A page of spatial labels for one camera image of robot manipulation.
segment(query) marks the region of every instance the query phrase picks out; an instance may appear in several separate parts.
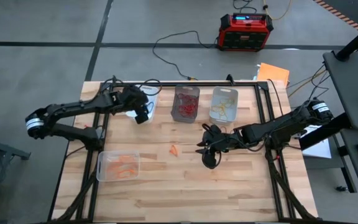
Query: gray floor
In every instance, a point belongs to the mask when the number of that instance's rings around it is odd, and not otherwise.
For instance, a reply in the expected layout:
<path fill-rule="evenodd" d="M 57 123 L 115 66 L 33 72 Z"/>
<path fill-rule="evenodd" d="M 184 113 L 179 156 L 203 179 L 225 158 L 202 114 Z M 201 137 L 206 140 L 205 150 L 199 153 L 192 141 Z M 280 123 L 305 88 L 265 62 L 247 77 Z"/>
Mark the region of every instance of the gray floor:
<path fill-rule="evenodd" d="M 260 9 L 261 2 L 254 0 L 250 6 Z M 271 13 L 280 15 L 287 2 L 269 1 Z M 288 15 L 274 22 L 275 30 L 268 44 L 344 45 L 358 34 L 312 0 L 293 2 Z M 94 42 L 106 3 L 107 0 L 1 0 L 0 41 Z M 194 29 L 200 33 L 202 42 L 211 43 L 218 32 L 219 18 L 233 11 L 231 1 L 223 0 L 115 0 L 103 42 L 154 43 L 165 35 Z M 195 43 L 196 39 L 194 34 L 188 34 L 166 42 Z M 0 141 L 32 153 L 28 161 L 14 159 L 6 180 L 0 184 L 0 219 L 16 224 L 46 220 L 67 141 L 31 139 L 25 131 L 24 118 L 50 103 L 77 100 L 92 50 L 0 47 Z M 257 72 L 257 64 L 265 62 L 289 69 L 292 83 L 312 76 L 321 66 L 323 52 L 157 49 L 159 55 L 177 63 L 185 75 L 200 80 L 223 79 L 228 73 L 236 79 L 251 79 Z M 155 58 L 148 48 L 101 49 L 92 80 L 105 80 L 113 74 L 123 80 L 181 80 L 175 68 Z M 324 86 L 330 90 L 320 99 L 327 102 L 334 115 L 339 115 L 343 109 L 330 79 Z M 292 96 L 291 105 L 304 102 L 311 89 L 307 85 Z M 358 193 L 334 191 L 344 182 L 339 169 L 308 173 L 322 218 L 358 222 Z"/>

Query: butcher block tabletop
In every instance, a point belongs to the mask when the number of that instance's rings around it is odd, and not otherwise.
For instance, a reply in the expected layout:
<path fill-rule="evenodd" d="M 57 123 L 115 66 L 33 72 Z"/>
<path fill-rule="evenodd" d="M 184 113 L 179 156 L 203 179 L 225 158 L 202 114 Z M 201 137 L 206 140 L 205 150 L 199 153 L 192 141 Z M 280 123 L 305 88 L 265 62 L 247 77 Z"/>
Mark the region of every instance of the butcher block tabletop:
<path fill-rule="evenodd" d="M 85 82 L 81 99 L 91 99 L 100 82 Z M 282 82 L 275 82 L 284 113 L 290 112 Z M 236 150 L 222 154 L 220 165 L 206 168 L 195 150 L 203 135 L 203 123 L 209 122 L 214 87 L 200 87 L 198 115 L 193 124 L 172 120 L 174 87 L 164 87 L 158 95 L 154 118 L 149 124 L 136 124 L 124 113 L 110 115 L 105 151 L 139 151 L 140 172 L 136 180 L 100 182 L 94 222 L 253 222 L 277 221 L 269 169 L 259 152 Z M 231 87 L 239 92 L 237 118 L 222 128 L 260 123 L 255 89 L 252 86 Z M 273 86 L 269 83 L 275 117 L 281 116 Z M 265 96 L 261 91 L 265 117 L 269 120 Z M 94 114 L 76 116 L 74 126 L 92 126 Z M 291 140 L 298 146 L 297 140 Z M 73 141 L 67 153 L 81 147 Z M 178 155 L 170 153 L 172 146 Z M 313 194 L 298 149 L 283 150 L 290 187 L 299 201 L 317 216 Z M 58 218 L 72 203 L 81 188 L 86 150 L 72 154 L 64 163 L 52 218 Z M 89 208 L 90 192 L 83 216 Z M 280 189 L 284 214 L 288 217 L 285 196 Z"/>

